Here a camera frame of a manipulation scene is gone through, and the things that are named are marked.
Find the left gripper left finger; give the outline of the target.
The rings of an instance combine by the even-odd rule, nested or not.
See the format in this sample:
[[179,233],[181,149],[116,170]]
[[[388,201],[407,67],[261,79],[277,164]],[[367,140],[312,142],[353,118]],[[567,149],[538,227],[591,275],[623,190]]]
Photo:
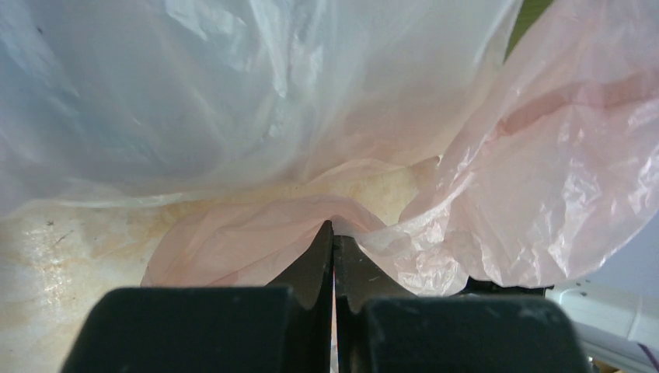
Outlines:
[[328,372],[333,229],[261,287],[118,288],[90,311],[64,372]]

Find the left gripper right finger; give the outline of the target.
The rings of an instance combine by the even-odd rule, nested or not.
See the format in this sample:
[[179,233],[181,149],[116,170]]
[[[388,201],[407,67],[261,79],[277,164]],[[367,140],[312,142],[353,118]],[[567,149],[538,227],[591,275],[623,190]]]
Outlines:
[[420,296],[368,258],[333,242],[341,372],[589,372],[567,315],[540,293],[472,282],[456,295]]

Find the pink plastic trash bag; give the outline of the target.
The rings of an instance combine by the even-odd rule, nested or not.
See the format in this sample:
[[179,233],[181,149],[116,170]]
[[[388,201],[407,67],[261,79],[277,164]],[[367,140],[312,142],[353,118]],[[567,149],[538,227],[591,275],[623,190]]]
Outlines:
[[554,1],[394,225],[357,201],[218,204],[176,224],[145,286],[264,284],[331,221],[418,295],[599,269],[658,210],[658,3]]

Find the large clear yellow-rimmed plastic bag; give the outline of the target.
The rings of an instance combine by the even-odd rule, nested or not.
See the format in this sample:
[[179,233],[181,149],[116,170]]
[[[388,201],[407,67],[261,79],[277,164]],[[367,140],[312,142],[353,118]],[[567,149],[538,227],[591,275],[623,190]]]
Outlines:
[[440,155],[519,1],[3,1],[1,215],[158,206]]

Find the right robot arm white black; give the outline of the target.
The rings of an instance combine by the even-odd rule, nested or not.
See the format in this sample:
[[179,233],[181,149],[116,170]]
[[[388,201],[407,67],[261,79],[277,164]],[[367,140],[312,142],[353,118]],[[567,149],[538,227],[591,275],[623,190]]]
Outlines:
[[658,371],[658,298],[580,279],[545,292],[577,331],[587,356],[623,372]]

